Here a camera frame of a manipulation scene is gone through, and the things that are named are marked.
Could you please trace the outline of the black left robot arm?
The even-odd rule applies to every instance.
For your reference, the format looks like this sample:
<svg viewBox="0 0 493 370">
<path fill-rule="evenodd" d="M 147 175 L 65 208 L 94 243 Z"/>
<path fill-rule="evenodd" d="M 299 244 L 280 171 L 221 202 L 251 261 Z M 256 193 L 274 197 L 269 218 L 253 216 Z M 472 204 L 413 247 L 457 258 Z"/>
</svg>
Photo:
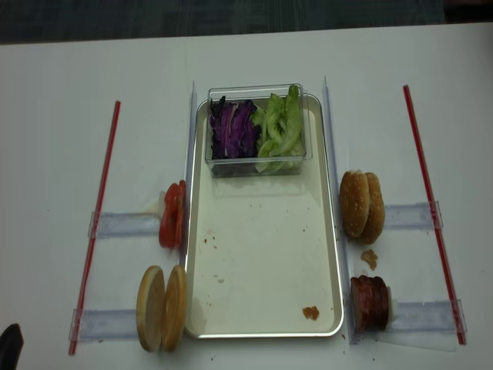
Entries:
<svg viewBox="0 0 493 370">
<path fill-rule="evenodd" d="M 23 345 L 20 325 L 9 325 L 0 337 L 0 370 L 16 370 Z"/>
</svg>

